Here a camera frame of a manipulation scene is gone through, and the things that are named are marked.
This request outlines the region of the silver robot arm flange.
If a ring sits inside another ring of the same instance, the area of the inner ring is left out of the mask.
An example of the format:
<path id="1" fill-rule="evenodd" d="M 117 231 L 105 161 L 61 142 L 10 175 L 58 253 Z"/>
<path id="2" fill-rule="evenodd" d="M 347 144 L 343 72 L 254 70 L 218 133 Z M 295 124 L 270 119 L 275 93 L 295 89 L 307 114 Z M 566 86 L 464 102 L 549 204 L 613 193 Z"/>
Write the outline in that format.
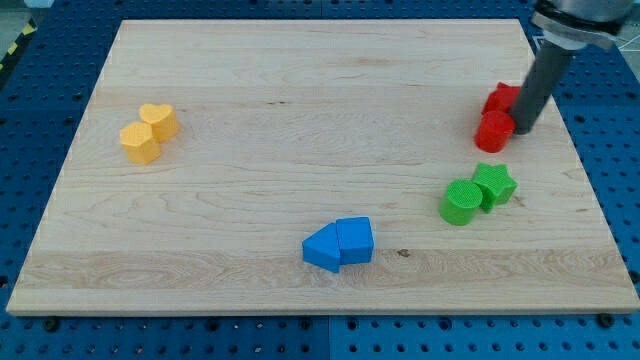
<path id="1" fill-rule="evenodd" d="M 566 50 L 594 45 L 610 49 L 629 16 L 633 0 L 538 0 L 531 23 L 546 40 Z"/>

